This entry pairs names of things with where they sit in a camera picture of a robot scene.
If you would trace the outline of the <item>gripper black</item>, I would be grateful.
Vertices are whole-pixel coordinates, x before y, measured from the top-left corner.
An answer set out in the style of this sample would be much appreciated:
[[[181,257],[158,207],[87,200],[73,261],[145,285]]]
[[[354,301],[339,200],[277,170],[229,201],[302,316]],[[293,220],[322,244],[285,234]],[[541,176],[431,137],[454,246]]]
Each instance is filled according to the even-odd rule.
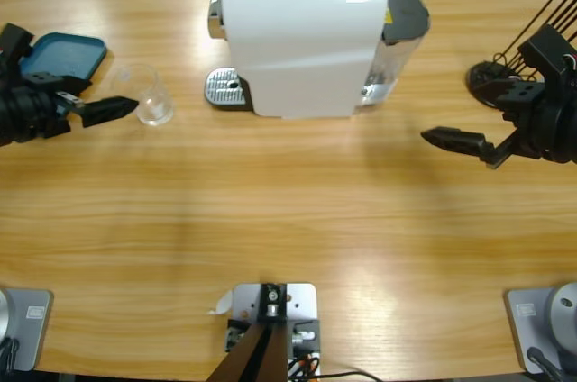
[[[70,131],[67,109],[56,101],[56,94],[64,92],[80,98],[90,87],[90,81],[73,76],[54,76],[48,72],[23,75],[26,86],[20,89],[22,131],[20,142],[37,138],[48,139]],[[118,120],[133,112],[138,102],[123,96],[108,97],[81,108],[83,126],[94,126]]]
[[[492,169],[501,166],[511,156],[553,162],[550,149],[538,140],[543,131],[540,123],[541,103],[524,102],[539,96],[544,89],[543,82],[514,78],[491,80],[472,89],[475,99],[491,108],[499,108],[502,118],[512,122],[515,127],[515,131],[497,147],[488,142],[482,133],[450,127],[437,126],[420,135],[439,149],[476,157]]]

